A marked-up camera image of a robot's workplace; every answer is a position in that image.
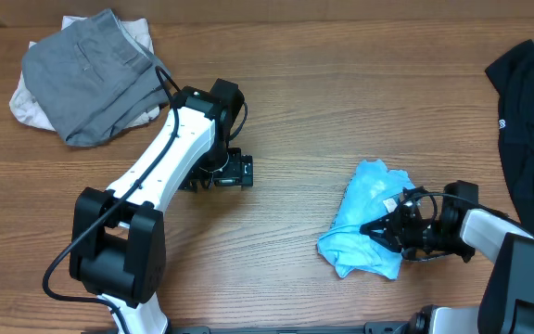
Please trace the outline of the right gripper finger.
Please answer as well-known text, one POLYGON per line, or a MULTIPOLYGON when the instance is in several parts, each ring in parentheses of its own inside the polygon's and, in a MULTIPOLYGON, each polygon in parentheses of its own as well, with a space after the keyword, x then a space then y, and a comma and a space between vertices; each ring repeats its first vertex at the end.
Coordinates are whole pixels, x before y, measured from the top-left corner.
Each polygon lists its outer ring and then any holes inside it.
POLYGON ((382 217, 360 226, 359 232, 369 237, 388 237, 393 236, 392 219, 382 217))
POLYGON ((403 250, 401 236, 394 235, 388 231, 374 231, 371 233, 371 239, 389 251, 401 253, 403 250))

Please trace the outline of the light blue printed t-shirt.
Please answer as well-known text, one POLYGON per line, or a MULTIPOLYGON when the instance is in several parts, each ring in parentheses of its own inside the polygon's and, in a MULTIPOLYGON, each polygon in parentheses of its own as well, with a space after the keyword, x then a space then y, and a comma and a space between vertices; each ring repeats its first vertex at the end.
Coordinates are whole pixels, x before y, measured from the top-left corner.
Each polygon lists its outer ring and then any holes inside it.
POLYGON ((351 177, 330 229, 316 243, 318 253, 337 275, 346 277, 354 270, 398 278, 402 258, 370 237, 360 233, 364 224, 392 212, 403 189, 413 189, 407 172, 391 170, 381 161, 361 161, 351 177))

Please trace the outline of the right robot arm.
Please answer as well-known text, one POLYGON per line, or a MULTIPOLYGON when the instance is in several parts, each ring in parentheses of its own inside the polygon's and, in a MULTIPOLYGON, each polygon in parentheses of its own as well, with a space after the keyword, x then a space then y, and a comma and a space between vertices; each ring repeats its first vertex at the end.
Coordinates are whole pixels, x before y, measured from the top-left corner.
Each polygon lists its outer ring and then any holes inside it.
POLYGON ((360 232, 405 260, 481 253, 493 264, 478 306, 428 305, 398 333, 534 333, 534 236, 505 213, 481 205, 478 187, 456 181, 441 192, 404 189, 388 213, 360 232))

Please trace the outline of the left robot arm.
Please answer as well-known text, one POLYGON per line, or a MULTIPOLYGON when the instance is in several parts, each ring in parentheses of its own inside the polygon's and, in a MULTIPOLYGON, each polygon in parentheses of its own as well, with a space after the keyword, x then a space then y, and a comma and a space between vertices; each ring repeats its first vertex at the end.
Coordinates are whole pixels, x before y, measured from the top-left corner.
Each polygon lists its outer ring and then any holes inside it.
POLYGON ((87 187, 73 217, 70 276, 110 310, 119 333, 165 333, 157 291, 166 265, 164 215, 175 192, 250 187, 252 158, 231 147, 247 114, 235 83, 186 86, 172 97, 162 130, 106 190, 87 187))

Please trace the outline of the grey folded trousers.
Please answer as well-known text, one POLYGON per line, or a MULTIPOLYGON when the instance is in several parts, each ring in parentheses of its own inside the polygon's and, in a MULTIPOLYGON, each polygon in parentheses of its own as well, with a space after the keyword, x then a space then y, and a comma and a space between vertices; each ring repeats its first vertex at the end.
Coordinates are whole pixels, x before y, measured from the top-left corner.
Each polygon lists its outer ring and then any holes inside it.
POLYGON ((168 102, 156 74, 164 64, 109 8, 36 43, 21 66, 28 90, 69 146, 101 145, 168 102))

